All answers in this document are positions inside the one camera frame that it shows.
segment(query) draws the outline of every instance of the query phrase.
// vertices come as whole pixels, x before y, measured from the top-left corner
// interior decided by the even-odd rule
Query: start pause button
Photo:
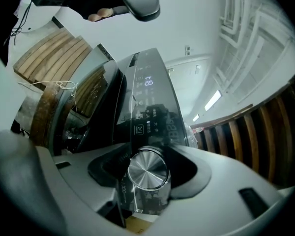
[[[135,135],[138,135],[138,136],[141,136],[144,134],[144,127],[143,127],[143,124],[139,124],[139,125],[136,125],[134,126],[134,132],[135,132]]]

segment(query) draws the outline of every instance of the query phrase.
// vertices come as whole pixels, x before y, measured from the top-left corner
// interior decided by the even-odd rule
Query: ceiling light
[[[193,122],[195,122],[197,119],[199,119],[199,115],[196,115],[196,116],[193,118]]]
[[[218,101],[218,99],[221,98],[221,96],[220,90],[216,91],[211,100],[209,100],[205,105],[205,110],[208,111]]]
[[[196,71],[195,71],[195,74],[198,74],[198,73],[199,73],[200,68],[201,68],[201,65],[196,65]]]

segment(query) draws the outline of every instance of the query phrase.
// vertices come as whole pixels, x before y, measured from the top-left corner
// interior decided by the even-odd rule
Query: silver control knob
[[[157,190],[168,179],[163,158],[153,149],[144,148],[131,158],[128,175],[132,183],[143,190]]]

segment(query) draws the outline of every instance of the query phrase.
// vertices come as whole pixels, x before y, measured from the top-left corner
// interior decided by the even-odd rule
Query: hand
[[[108,18],[113,13],[114,13],[113,9],[102,8],[102,9],[99,9],[96,14],[90,14],[88,16],[88,20],[92,21],[92,22],[95,22],[95,21],[98,21],[98,20],[100,20],[102,18]]]

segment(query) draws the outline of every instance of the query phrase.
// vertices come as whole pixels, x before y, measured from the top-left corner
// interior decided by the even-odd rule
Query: white string
[[[39,83],[56,83],[57,86],[59,86],[61,89],[63,90],[72,90],[71,91],[71,96],[74,98],[74,103],[75,103],[75,110],[76,112],[78,111],[77,108],[77,103],[75,101],[75,95],[77,93],[77,87],[78,87],[78,83],[74,83],[73,81],[39,81],[39,82],[35,82],[35,83],[26,83],[26,82],[18,82],[18,84],[22,84],[22,85],[35,85],[35,84],[39,84]],[[73,86],[70,88],[64,87],[63,83],[72,83]]]

